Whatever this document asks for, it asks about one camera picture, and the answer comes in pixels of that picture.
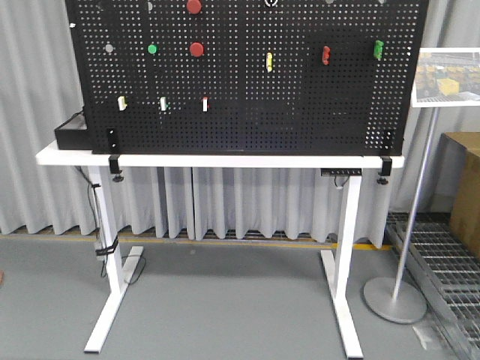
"metal rack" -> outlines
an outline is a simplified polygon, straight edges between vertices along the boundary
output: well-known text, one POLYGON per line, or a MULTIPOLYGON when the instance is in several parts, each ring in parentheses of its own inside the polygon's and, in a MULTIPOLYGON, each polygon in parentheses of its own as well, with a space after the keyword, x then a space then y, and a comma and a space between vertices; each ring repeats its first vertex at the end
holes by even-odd
MULTIPOLYGON (((400 216, 389 218, 389 238, 403 238, 400 216)), ((442 334, 460 359, 480 359, 480 260, 450 232, 446 221, 424 216, 412 231, 407 268, 438 316, 442 334)))
POLYGON ((433 97, 424 97, 418 99, 420 103, 441 103, 441 102, 454 102, 454 101, 477 101, 479 95, 469 91, 461 92, 460 94, 453 95, 438 95, 433 97))
POLYGON ((452 55, 452 54, 433 54, 431 58, 420 58, 418 60, 419 65, 463 65, 463 66, 478 66, 480 54, 466 54, 471 55, 471 58, 465 56, 452 55))

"green button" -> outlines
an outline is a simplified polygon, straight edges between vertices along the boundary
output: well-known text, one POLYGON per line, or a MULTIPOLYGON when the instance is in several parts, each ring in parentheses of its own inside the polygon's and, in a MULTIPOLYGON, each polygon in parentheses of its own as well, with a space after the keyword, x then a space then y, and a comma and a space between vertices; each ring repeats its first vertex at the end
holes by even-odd
POLYGON ((158 51, 158 46, 151 43, 150 45, 148 45, 148 52, 151 53, 152 55, 157 53, 158 51))

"red knob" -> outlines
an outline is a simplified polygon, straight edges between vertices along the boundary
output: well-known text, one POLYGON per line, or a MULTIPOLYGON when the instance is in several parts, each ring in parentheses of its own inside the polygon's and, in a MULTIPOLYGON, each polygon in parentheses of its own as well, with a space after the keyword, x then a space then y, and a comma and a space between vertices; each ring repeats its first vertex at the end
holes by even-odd
POLYGON ((196 58, 199 58, 205 53, 205 49, 201 43, 192 43, 190 45, 190 53, 196 58))
POLYGON ((197 15, 202 10, 202 3, 200 0, 188 0, 187 10, 190 14, 197 15))
POLYGON ((328 46, 323 47, 323 56, 322 56, 322 62, 324 65, 330 65, 330 48, 328 46))

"cardboard box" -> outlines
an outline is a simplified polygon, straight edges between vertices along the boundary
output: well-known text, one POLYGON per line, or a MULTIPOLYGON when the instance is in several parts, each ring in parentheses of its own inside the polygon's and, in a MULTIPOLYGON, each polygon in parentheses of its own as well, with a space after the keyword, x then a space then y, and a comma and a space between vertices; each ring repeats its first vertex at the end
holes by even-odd
POLYGON ((451 211, 450 228, 480 258, 480 133, 446 133, 465 148, 466 159, 451 211))

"desk frame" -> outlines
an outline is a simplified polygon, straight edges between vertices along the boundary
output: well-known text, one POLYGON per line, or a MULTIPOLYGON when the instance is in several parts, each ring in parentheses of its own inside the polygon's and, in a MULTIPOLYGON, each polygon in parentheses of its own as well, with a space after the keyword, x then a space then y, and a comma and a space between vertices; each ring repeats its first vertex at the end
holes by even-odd
MULTIPOLYGON (((91 181, 99 184, 97 197, 100 207, 102 227, 106 246, 115 240, 115 213, 110 192, 111 174, 108 154, 92 154, 90 151, 58 150, 52 142, 37 154, 40 165, 87 166, 91 181)), ((392 158, 393 168, 404 165, 403 157, 392 158)), ((228 155, 134 155, 125 154, 118 158, 120 167, 228 167, 228 168, 336 168, 336 169, 380 169, 382 159, 368 156, 228 156, 228 155)), ((361 176, 350 176, 343 187, 340 227, 336 254, 332 250, 321 250, 328 287, 337 315, 337 323, 348 359, 363 359, 352 314, 347 302, 347 280, 355 235, 357 211, 359 207, 361 176)), ((130 281, 143 247, 133 246, 131 257, 122 267, 120 248, 108 256, 106 272, 109 278, 110 295, 98 318, 93 332, 85 346, 86 353, 99 353, 104 345, 113 320, 127 292, 130 281)))

